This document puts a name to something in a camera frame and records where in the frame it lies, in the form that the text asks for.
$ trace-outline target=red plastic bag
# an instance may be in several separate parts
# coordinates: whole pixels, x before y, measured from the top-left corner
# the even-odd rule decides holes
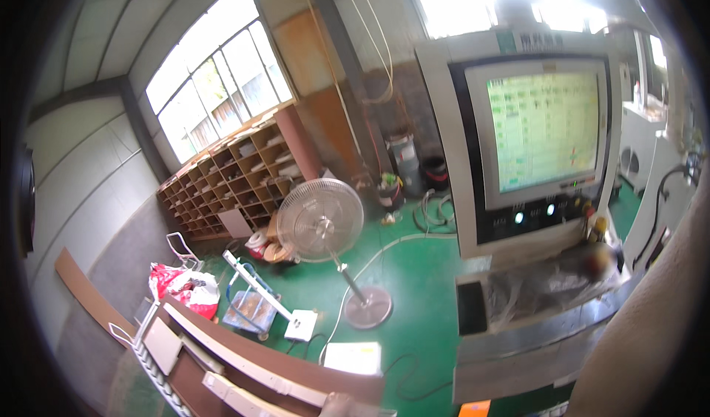
[[[185,272],[181,268],[165,266],[162,263],[151,263],[151,278],[148,286],[157,300],[165,297],[165,290],[170,286],[175,277]]]
[[[157,300],[167,293],[207,319],[217,313],[219,288],[214,275],[156,263],[151,269],[148,286]]]

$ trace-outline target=fan base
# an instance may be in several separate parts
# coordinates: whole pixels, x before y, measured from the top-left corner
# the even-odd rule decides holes
[[[377,287],[364,287],[360,291],[368,299],[367,305],[363,305],[357,296],[350,296],[345,303],[345,319],[356,329],[375,328],[392,313],[392,297]]]

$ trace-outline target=hand cart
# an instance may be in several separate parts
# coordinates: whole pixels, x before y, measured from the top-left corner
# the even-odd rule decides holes
[[[274,293],[273,289],[262,280],[250,263],[240,263],[239,259],[237,259],[236,264],[232,264],[232,262],[229,262],[229,264],[234,267],[236,272],[226,287],[226,299],[229,302],[229,308],[224,313],[222,322],[237,329],[255,333],[260,341],[264,341],[268,338],[268,330],[276,317],[276,307],[267,301],[262,293],[258,292],[259,289],[253,288],[251,283],[256,281],[261,285],[260,287],[263,291],[277,301],[281,300],[281,296]],[[248,275],[251,275],[253,279],[250,281],[246,276],[247,274],[242,274],[247,283],[249,283],[249,287],[246,291],[238,291],[234,299],[230,300],[229,291],[231,286],[239,278],[239,273],[243,269],[246,269]]]

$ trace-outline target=wooden shelf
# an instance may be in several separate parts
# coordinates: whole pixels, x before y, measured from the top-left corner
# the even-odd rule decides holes
[[[266,144],[278,136],[281,136],[280,141]],[[248,141],[256,150],[241,156],[239,147]],[[276,202],[288,195],[288,181],[271,183],[268,191],[261,182],[264,177],[273,178],[280,168],[296,162],[293,157],[282,163],[275,162],[279,155],[289,151],[278,125],[274,121],[266,122],[247,135],[237,134],[205,151],[198,162],[178,172],[179,177],[173,176],[160,186],[158,199],[192,240],[230,237],[217,214],[233,209],[239,209],[256,231],[268,225],[277,210]],[[252,172],[251,169],[259,163],[264,167]]]

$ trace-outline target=person's hand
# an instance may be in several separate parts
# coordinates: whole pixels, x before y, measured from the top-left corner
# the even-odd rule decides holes
[[[319,417],[348,417],[353,400],[348,394],[331,392],[325,398]]]

